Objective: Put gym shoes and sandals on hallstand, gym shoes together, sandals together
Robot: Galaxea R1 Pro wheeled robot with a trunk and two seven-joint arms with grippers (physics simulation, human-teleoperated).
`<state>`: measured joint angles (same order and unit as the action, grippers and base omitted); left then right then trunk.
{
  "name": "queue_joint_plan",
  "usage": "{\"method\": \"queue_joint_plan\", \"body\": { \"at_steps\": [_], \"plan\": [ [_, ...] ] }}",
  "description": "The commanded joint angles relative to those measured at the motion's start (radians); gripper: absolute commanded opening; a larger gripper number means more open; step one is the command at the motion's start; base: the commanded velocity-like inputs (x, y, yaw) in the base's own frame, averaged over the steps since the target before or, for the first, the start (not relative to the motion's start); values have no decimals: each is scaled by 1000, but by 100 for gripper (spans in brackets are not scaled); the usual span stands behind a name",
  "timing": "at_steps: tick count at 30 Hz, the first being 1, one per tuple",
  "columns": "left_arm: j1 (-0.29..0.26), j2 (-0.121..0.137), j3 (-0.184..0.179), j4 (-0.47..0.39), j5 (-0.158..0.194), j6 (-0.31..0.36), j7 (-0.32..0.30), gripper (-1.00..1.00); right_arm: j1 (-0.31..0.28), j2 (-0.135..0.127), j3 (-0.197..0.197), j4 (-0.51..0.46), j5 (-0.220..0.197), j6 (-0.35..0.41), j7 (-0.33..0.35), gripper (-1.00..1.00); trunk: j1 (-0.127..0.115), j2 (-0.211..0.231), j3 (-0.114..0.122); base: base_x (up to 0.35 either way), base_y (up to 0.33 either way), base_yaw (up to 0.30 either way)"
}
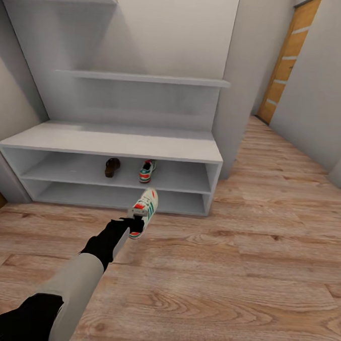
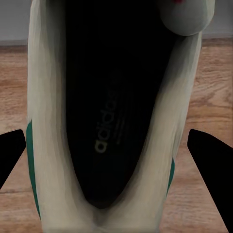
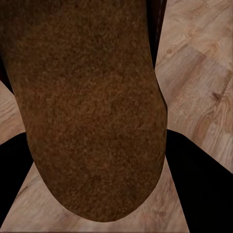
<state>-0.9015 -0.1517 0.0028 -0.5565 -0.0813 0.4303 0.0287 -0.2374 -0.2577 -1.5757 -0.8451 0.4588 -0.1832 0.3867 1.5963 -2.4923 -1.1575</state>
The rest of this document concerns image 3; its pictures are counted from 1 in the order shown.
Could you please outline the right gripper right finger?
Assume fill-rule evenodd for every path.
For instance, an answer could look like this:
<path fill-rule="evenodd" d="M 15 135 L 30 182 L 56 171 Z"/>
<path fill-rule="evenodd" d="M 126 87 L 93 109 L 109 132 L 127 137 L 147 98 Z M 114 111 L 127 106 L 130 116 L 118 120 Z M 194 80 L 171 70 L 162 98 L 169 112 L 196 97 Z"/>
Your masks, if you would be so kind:
<path fill-rule="evenodd" d="M 233 233 L 233 174 L 169 129 L 165 155 L 190 233 Z"/>

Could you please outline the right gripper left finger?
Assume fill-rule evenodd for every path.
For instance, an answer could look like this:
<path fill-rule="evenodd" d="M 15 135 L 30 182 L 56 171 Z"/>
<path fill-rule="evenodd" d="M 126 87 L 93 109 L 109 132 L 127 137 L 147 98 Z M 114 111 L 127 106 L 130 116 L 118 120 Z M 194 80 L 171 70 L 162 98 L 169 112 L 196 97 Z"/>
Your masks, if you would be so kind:
<path fill-rule="evenodd" d="M 26 133 L 18 134 L 0 145 L 0 228 L 32 165 Z"/>

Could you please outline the sandal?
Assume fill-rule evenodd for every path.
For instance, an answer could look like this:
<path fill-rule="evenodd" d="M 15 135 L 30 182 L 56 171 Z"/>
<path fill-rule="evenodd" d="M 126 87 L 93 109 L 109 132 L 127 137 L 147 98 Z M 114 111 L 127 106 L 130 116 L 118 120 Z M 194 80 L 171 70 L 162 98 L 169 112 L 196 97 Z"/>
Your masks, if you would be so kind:
<path fill-rule="evenodd" d="M 118 221 L 160 180 L 167 104 L 155 74 L 167 0 L 0 0 L 0 80 L 45 185 Z"/>

